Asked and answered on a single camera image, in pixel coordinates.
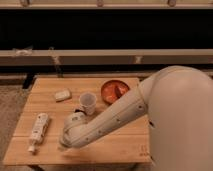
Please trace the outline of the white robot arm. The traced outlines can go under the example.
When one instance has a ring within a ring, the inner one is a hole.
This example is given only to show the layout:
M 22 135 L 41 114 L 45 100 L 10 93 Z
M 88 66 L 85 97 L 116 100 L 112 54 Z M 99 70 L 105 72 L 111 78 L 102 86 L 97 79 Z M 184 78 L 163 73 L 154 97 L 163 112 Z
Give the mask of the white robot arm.
M 137 118 L 149 119 L 150 171 L 213 171 L 213 78 L 170 66 L 144 79 L 92 121 L 65 121 L 60 144 L 81 148 Z

